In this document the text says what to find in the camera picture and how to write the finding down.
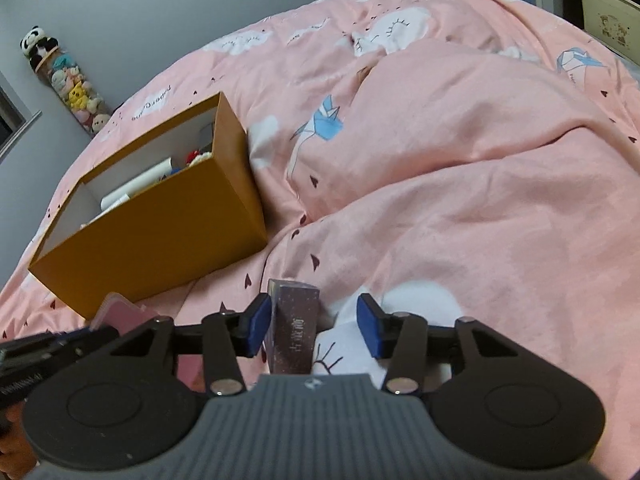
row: stuffed animal storage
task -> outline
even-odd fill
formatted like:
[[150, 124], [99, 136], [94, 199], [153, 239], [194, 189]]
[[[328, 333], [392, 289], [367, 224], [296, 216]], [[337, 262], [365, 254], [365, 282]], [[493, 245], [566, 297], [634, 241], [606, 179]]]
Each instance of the stuffed animal storage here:
[[55, 90], [82, 127], [92, 137], [98, 133], [111, 118], [111, 110], [74, 59], [60, 49], [58, 40], [36, 26], [22, 39], [20, 47], [36, 75]]

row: origami crane print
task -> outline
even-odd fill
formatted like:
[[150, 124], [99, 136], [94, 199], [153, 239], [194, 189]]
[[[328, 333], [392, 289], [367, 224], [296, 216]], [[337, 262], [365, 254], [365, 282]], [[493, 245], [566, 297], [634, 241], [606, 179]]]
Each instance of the origami crane print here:
[[338, 112], [340, 107], [334, 107], [334, 101], [332, 97], [327, 96], [322, 104], [316, 110], [308, 123], [303, 124], [291, 137], [297, 137], [296, 145], [293, 147], [291, 157], [289, 159], [289, 165], [287, 166], [287, 178], [291, 178], [293, 170], [296, 167], [298, 161], [298, 153], [300, 152], [300, 146], [309, 140], [314, 135], [321, 137], [324, 140], [333, 139], [338, 133], [342, 131], [344, 125], [342, 121], [338, 119]]
[[588, 66], [604, 65], [593, 59], [585, 50], [574, 46], [565, 50], [558, 57], [558, 72], [566, 72], [569, 79], [580, 89], [584, 90], [584, 79]]

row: open box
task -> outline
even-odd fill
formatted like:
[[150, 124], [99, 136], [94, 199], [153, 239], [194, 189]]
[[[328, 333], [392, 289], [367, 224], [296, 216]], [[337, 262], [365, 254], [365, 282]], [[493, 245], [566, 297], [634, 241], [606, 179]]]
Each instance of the open box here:
[[[212, 156], [96, 218], [105, 195], [172, 157], [212, 145]], [[30, 271], [90, 319], [110, 292], [131, 301], [187, 283], [267, 243], [246, 134], [215, 95], [110, 156], [82, 177], [45, 233]]]

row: metal screw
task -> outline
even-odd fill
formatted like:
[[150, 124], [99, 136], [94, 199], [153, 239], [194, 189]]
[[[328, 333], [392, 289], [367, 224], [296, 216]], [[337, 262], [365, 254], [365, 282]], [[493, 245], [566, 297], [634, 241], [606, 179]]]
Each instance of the metal screw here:
[[398, 377], [388, 381], [386, 389], [395, 395], [408, 395], [418, 389], [418, 383], [408, 377]]
[[211, 391], [218, 396], [235, 395], [242, 391], [242, 384], [235, 379], [219, 379], [211, 383]]

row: bed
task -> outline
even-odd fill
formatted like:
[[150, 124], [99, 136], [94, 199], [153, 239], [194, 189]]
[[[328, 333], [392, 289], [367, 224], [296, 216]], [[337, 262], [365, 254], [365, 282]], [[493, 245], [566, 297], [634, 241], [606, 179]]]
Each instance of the bed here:
[[[320, 0], [178, 60], [63, 177], [0, 294], [3, 338], [84, 324], [28, 272], [37, 242], [81, 175], [219, 91], [248, 131], [270, 242], [146, 306], [190, 324], [243, 310], [268, 278], [312, 283], [314, 370], [374, 382], [381, 365], [350, 342], [359, 293], [436, 324], [474, 316], [594, 388], [594, 464], [638, 469], [638, 83], [518, 0]], [[248, 383], [264, 367], [244, 363]]]

